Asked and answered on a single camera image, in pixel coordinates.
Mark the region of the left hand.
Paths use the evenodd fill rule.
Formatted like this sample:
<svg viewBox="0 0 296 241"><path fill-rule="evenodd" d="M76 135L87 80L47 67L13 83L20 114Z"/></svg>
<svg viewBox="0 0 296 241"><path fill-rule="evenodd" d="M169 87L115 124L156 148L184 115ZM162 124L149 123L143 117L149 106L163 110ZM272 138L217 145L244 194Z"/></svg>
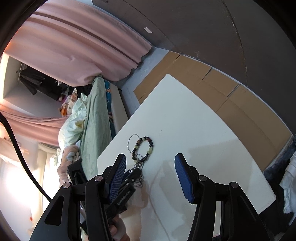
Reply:
<svg viewBox="0 0 296 241"><path fill-rule="evenodd" d="M126 233L125 224L118 215L113 218L109 225L109 230L113 240L130 241L130 237Z"/></svg>

